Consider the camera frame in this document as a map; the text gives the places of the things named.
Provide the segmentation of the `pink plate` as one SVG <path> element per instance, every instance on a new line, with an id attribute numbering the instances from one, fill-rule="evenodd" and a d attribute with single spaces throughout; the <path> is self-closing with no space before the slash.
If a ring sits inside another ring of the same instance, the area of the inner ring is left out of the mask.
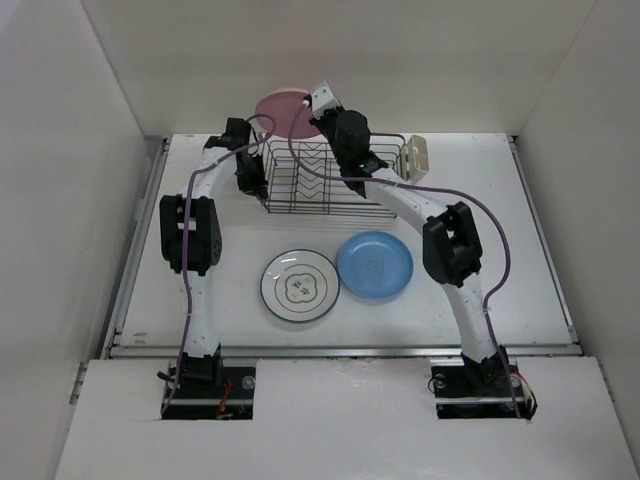
<path id="1" fill-rule="evenodd" d="M 258 101 L 255 113 L 267 115 L 276 122 L 275 136 L 288 138 L 294 116 L 308 95 L 309 92 L 302 88 L 278 89 Z M 310 118 L 311 109 L 306 107 L 293 128 L 294 140 L 309 139 L 320 134 L 319 130 L 309 122 Z"/>

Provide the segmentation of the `white plate grey flower outline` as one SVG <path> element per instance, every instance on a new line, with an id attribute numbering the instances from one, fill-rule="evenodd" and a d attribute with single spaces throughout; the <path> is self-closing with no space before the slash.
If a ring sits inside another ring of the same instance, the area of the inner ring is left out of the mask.
<path id="1" fill-rule="evenodd" d="M 311 249 L 275 256 L 263 269 L 259 293 L 269 313 L 287 326 L 321 321 L 336 306 L 341 281 L 335 264 Z"/>

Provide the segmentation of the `blue plate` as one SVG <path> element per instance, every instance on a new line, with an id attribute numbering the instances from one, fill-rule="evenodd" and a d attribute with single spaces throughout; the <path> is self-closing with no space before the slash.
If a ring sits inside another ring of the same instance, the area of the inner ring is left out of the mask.
<path id="1" fill-rule="evenodd" d="M 336 267 L 348 290 L 375 300 L 400 294 L 414 273 L 408 247 L 383 231 L 365 231 L 349 238 L 337 254 Z"/>

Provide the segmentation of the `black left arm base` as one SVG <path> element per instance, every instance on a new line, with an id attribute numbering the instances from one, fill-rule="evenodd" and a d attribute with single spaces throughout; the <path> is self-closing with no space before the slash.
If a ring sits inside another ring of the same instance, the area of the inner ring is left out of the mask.
<path id="1" fill-rule="evenodd" d="M 235 364 L 219 353 L 181 358 L 157 373 L 164 382 L 163 420 L 251 420 L 257 383 L 256 364 Z"/>

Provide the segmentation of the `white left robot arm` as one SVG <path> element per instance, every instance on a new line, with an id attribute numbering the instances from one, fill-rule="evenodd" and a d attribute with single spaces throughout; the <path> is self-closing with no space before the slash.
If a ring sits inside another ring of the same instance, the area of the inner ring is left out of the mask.
<path id="1" fill-rule="evenodd" d="M 202 160 L 184 189 L 165 195 L 159 204 L 161 253 L 180 277 L 186 297 L 186 322 L 180 357 L 212 356 L 220 346 L 220 328 L 210 299 L 213 270 L 221 259 L 222 233 L 216 198 L 232 182 L 245 195 L 268 198 L 260 145 L 251 121 L 229 118 L 223 134 L 207 139 Z"/>

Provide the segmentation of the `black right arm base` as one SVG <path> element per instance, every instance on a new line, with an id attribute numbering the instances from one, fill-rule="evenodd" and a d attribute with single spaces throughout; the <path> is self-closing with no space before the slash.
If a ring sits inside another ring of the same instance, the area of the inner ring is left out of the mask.
<path id="1" fill-rule="evenodd" d="M 437 418 L 524 419 L 538 410 L 535 393 L 515 361 L 504 366 L 498 356 L 476 364 L 466 357 L 436 359 L 430 363 L 428 388 Z"/>

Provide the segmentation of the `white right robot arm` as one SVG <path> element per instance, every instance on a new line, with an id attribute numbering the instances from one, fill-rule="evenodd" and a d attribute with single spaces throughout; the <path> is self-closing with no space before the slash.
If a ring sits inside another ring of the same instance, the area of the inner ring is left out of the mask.
<path id="1" fill-rule="evenodd" d="M 445 205 L 404 181 L 371 150 L 371 132 L 361 113 L 338 105 L 313 111 L 309 123 L 328 141 L 338 163 L 338 179 L 420 234 L 423 267 L 449 301 L 462 356 L 470 363 L 463 369 L 465 386 L 487 393 L 500 379 L 491 361 L 505 361 L 506 353 L 486 317 L 480 281 L 483 250 L 472 210 L 464 202 Z"/>

